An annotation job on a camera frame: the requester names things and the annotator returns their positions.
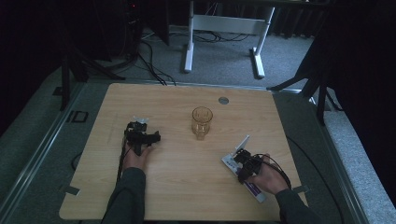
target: glass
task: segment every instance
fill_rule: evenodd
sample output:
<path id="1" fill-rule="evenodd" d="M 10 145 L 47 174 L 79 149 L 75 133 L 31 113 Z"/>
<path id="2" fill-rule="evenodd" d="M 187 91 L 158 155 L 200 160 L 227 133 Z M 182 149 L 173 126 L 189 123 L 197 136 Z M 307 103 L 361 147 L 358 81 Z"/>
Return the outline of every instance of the glass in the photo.
<path id="1" fill-rule="evenodd" d="M 209 108 L 199 106 L 192 111 L 191 128 L 197 140 L 204 140 L 205 135 L 209 133 L 212 119 L 213 113 Z"/>

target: wooden table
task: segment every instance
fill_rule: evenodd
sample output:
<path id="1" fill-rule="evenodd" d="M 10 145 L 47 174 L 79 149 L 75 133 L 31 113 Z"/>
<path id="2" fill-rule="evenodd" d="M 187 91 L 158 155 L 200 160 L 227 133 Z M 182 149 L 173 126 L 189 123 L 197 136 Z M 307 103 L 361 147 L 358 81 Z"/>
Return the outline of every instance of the wooden table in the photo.
<path id="1" fill-rule="evenodd" d="M 227 97 L 223 105 L 220 97 Z M 213 111 L 209 134 L 197 141 L 191 112 Z M 274 196 L 258 203 L 221 158 L 245 138 L 251 153 L 270 153 L 301 185 L 269 91 L 212 87 L 112 84 L 93 125 L 60 210 L 64 219 L 101 219 L 117 177 L 123 131 L 133 116 L 149 118 L 161 142 L 148 156 L 146 220 L 278 220 Z"/>

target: device strapped to hand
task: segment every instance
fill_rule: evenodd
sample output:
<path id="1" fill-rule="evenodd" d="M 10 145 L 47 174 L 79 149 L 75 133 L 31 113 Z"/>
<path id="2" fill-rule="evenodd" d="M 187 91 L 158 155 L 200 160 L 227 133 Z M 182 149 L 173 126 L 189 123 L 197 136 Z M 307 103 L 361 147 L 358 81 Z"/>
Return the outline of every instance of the device strapped to hand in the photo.
<path id="1" fill-rule="evenodd" d="M 262 159 L 262 157 L 268 157 L 271 161 L 273 161 L 275 165 L 268 163 Z M 291 183 L 288 176 L 283 172 L 280 166 L 268 155 L 256 154 L 251 156 L 250 152 L 247 150 L 240 148 L 237 150 L 233 156 L 233 159 L 242 164 L 242 168 L 238 172 L 238 180 L 242 184 L 245 180 L 247 180 L 251 175 L 258 175 L 260 173 L 260 169 L 262 168 L 262 163 L 265 163 L 272 169 L 278 171 L 282 177 L 285 179 L 288 184 L 289 189 L 291 189 Z"/>
<path id="2" fill-rule="evenodd" d="M 137 156 L 140 156 L 142 154 L 142 145 L 146 144 L 149 147 L 151 144 L 161 141 L 159 131 L 153 134 L 146 133 L 146 129 L 148 127 L 147 122 L 149 119 L 140 119 L 135 116 L 134 119 L 135 122 L 129 122 L 124 131 L 117 181 L 119 181 L 121 177 L 123 160 L 125 158 L 125 154 L 127 153 L 125 148 L 127 144 L 134 149 L 134 153 Z"/>

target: black tripod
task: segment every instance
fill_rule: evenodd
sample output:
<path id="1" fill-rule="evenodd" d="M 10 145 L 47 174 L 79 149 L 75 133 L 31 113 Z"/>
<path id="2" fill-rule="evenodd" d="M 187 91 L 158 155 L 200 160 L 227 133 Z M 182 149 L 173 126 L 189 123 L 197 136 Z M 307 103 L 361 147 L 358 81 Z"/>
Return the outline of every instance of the black tripod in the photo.
<path id="1" fill-rule="evenodd" d="M 111 79 L 124 80 L 125 77 L 120 77 L 103 67 L 101 64 L 90 59 L 79 49 L 76 48 L 72 41 L 72 38 L 64 25 L 64 20 L 62 18 L 62 13 L 59 7 L 54 1 L 46 1 L 45 7 L 53 19 L 53 24 L 55 26 L 54 39 L 58 42 L 59 48 L 63 55 L 62 58 L 62 106 L 61 110 L 64 110 L 70 100 L 70 70 L 77 82 L 86 82 L 88 80 L 88 74 L 86 67 L 84 65 L 88 64 L 90 67 L 96 71 L 105 74 Z"/>

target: purple strip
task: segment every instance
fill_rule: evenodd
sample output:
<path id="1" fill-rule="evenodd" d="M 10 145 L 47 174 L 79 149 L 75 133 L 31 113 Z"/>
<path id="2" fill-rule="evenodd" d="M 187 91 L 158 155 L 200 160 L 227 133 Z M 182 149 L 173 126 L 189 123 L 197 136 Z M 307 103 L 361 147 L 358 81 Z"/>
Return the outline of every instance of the purple strip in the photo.
<path id="1" fill-rule="evenodd" d="M 256 197 L 260 193 L 262 193 L 256 185 L 248 183 L 247 181 L 244 182 L 250 192 Z"/>

